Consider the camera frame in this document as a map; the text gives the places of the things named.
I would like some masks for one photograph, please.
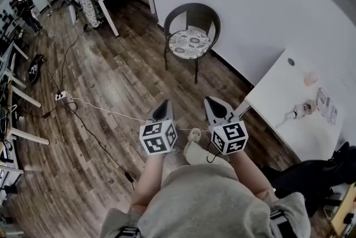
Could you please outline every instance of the floral pattern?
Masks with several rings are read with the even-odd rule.
[[[210,38],[198,31],[178,31],[169,40],[170,50],[184,59],[199,58],[210,45]]]

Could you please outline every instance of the pink object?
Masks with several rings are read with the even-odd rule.
[[[306,86],[311,86],[318,81],[318,76],[315,72],[310,72],[309,74],[304,76],[304,84]]]

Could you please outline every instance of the beige pants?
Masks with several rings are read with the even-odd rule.
[[[208,151],[204,150],[197,143],[188,142],[187,144],[188,146],[184,148],[184,157],[189,164],[191,165],[209,164],[209,162],[211,162],[214,159],[215,157],[214,154],[211,154]],[[226,162],[223,158],[220,157],[216,157],[211,164],[223,165],[233,169],[233,167],[228,162]]]

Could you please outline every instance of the patterned pants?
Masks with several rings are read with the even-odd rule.
[[[91,23],[91,26],[97,27],[99,25],[99,22],[96,18],[94,6],[91,0],[76,0],[76,2],[82,6],[84,14],[87,17],[88,21]]]

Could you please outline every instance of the power outlet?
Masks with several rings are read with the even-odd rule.
[[[55,99],[56,101],[62,100],[67,96],[67,92],[63,91],[59,95],[55,94]]]

